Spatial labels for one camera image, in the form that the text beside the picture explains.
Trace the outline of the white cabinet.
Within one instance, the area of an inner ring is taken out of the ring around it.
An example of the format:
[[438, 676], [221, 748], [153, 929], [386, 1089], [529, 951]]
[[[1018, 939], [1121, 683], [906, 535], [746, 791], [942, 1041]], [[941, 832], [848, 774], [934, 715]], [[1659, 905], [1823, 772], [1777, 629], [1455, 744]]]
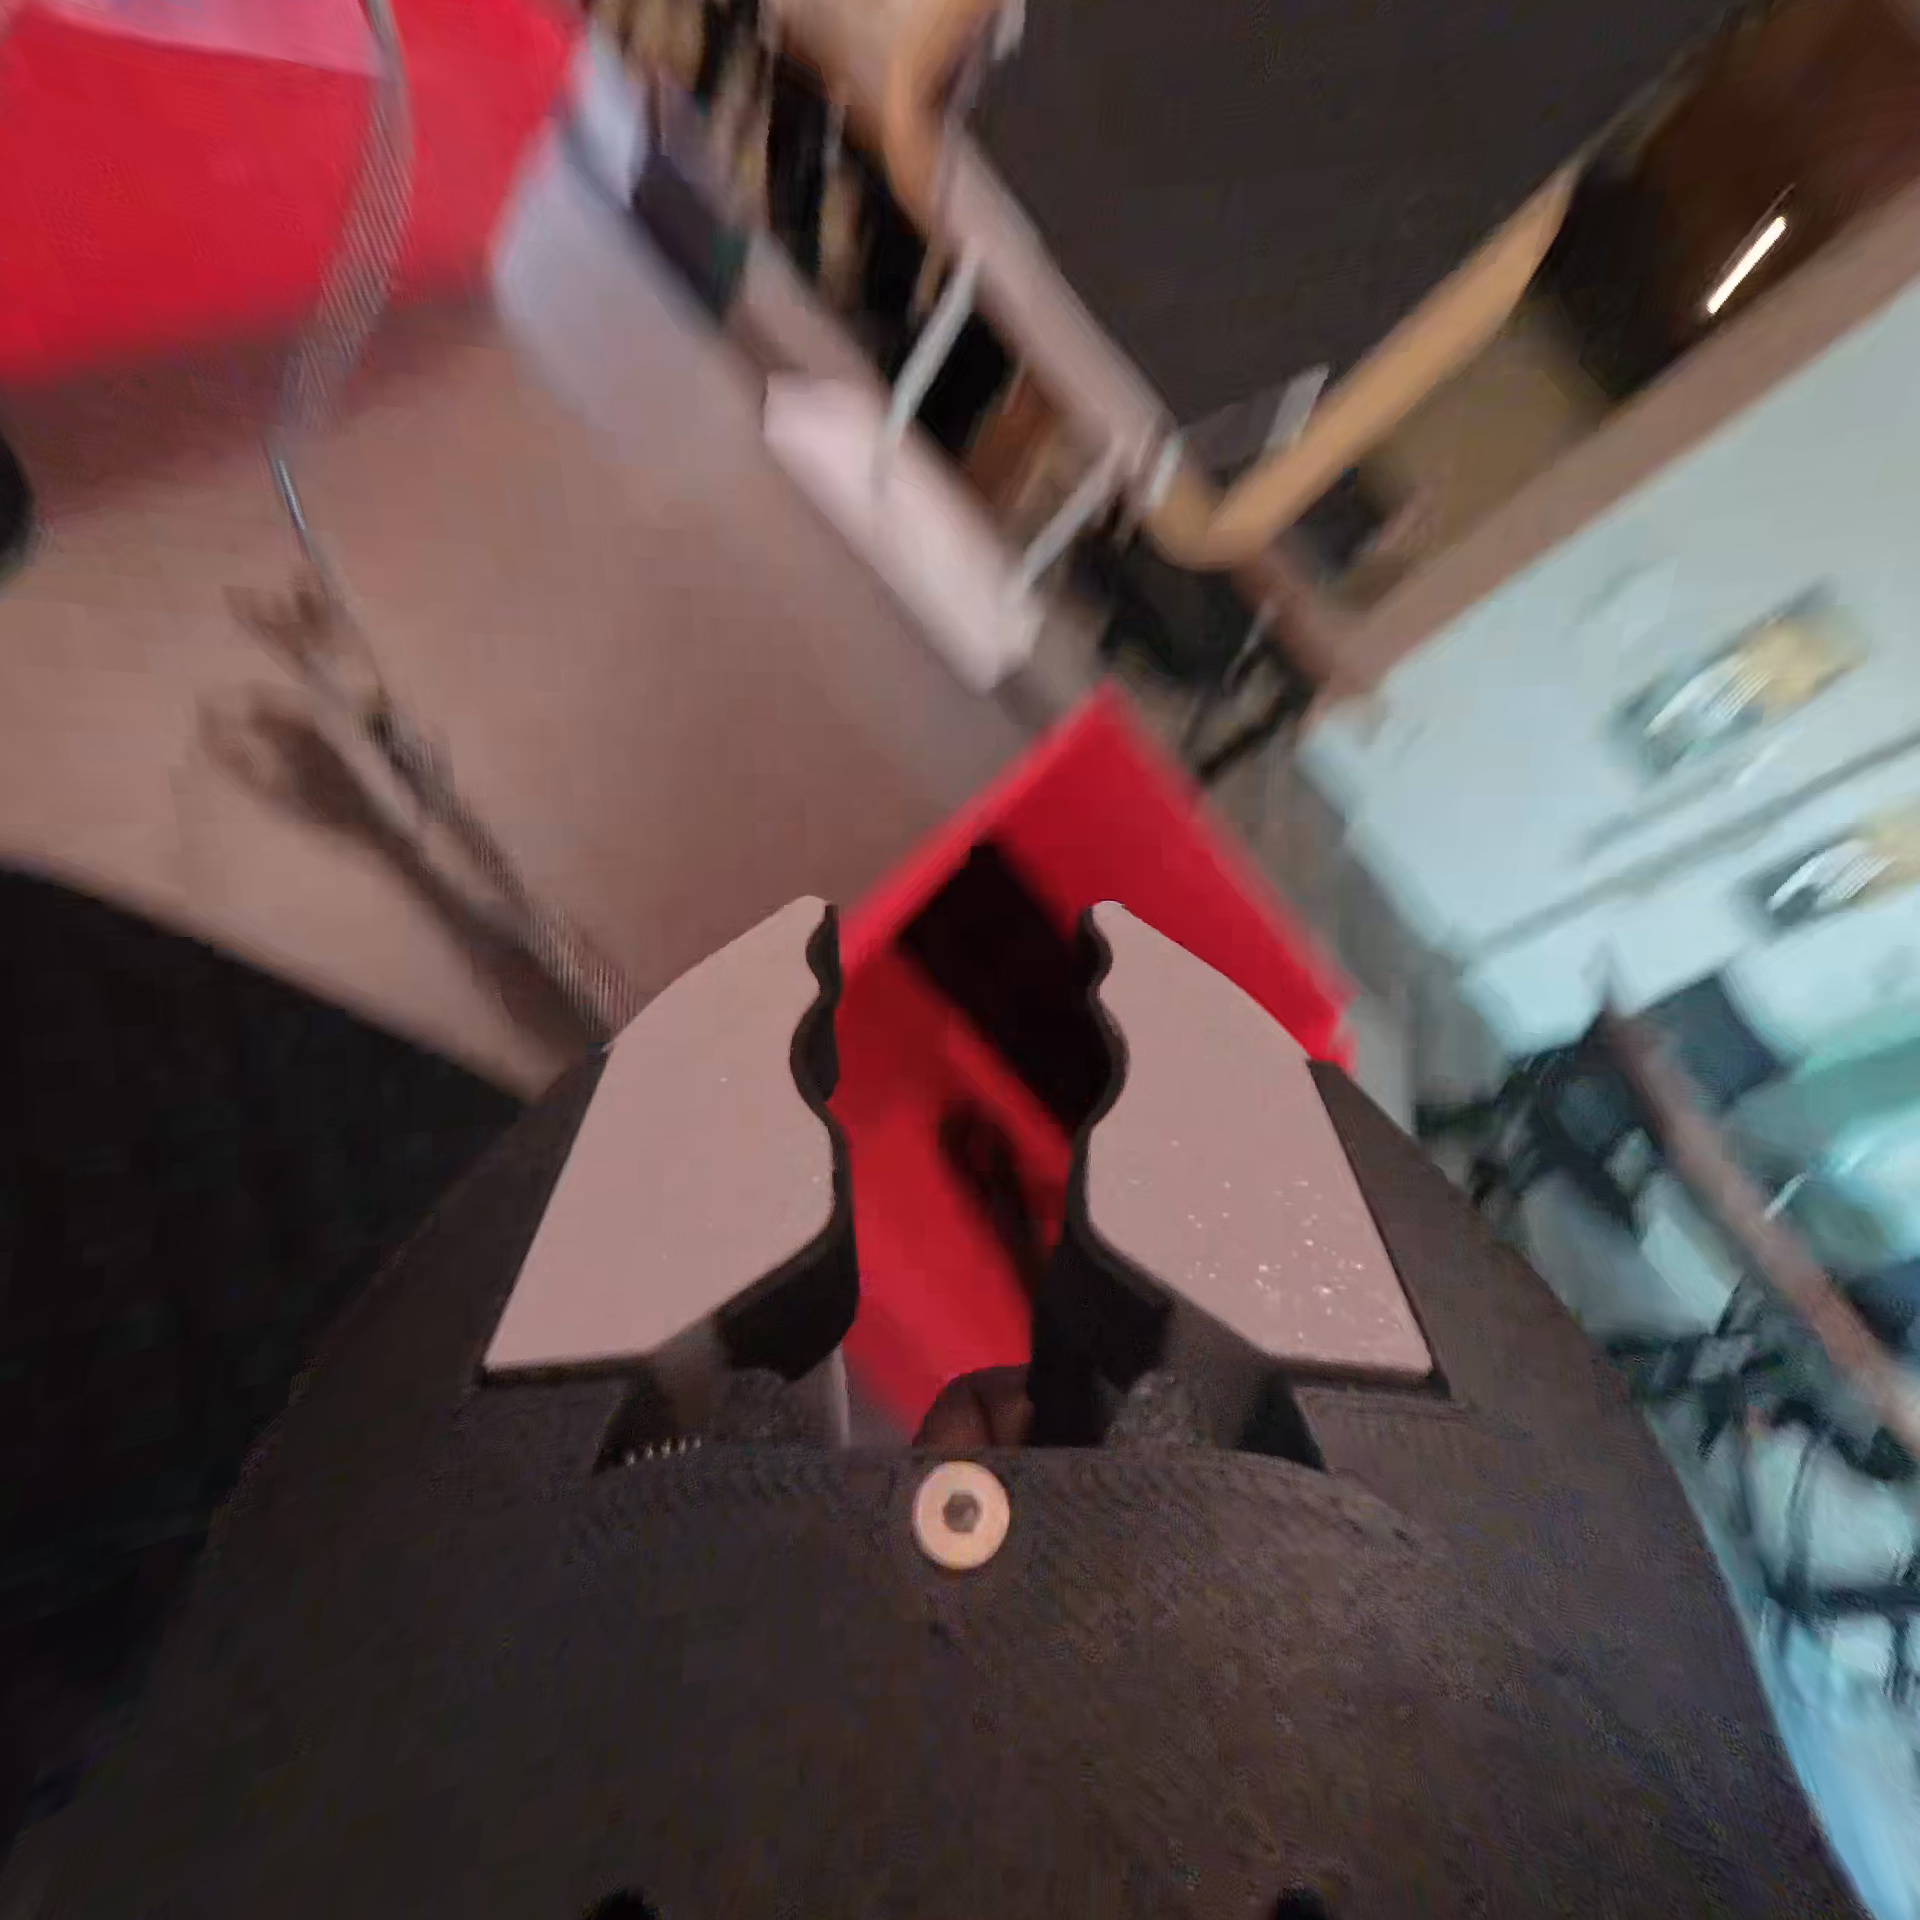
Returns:
[[1784, 1043], [1917, 1005], [1919, 302], [1898, 293], [1306, 746], [1507, 1052], [1731, 970]]

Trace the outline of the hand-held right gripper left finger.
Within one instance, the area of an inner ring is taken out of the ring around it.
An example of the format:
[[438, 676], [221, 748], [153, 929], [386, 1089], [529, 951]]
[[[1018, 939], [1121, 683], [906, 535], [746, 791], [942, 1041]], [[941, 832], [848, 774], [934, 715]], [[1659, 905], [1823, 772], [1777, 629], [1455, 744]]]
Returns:
[[861, 1271], [831, 1110], [842, 989], [838, 911], [801, 895], [618, 1032], [485, 1380], [846, 1382]]

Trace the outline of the red box with black opening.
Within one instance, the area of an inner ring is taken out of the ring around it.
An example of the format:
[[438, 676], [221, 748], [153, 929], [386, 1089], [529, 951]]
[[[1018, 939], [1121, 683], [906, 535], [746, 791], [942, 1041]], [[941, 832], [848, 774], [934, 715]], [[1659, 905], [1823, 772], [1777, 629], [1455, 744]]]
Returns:
[[902, 1427], [948, 1380], [1031, 1354], [1031, 1286], [948, 1152], [984, 1120], [1049, 1251], [1109, 1083], [1083, 922], [1124, 905], [1351, 1068], [1354, 987], [1135, 707], [1100, 690], [927, 827], [841, 911], [832, 1111], [848, 1139], [852, 1376]]

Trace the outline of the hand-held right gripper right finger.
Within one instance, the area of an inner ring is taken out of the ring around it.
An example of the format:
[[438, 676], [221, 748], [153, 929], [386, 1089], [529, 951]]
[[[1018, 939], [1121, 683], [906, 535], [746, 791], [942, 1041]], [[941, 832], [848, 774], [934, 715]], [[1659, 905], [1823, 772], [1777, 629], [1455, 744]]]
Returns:
[[1149, 1376], [1193, 1394], [1434, 1386], [1312, 1053], [1121, 901], [1088, 907], [1083, 932], [1111, 1078], [1072, 1139], [1037, 1346], [1099, 1394]]

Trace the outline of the dark cloth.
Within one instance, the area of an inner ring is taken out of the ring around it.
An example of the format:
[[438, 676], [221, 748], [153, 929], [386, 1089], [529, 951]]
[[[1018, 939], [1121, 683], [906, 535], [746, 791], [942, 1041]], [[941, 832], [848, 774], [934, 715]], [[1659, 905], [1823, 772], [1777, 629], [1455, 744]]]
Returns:
[[5, 869], [5, 1804], [138, 1662], [327, 1325], [520, 1111], [202, 939]]

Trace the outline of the large red box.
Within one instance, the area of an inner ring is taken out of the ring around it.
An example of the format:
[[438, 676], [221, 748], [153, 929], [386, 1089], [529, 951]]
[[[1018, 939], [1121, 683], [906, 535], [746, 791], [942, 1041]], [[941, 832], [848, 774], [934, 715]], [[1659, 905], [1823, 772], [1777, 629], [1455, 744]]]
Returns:
[[[485, 273], [576, 4], [393, 5], [401, 304]], [[6, 387], [287, 338], [318, 306], [381, 70], [363, 4], [5, 4]]]

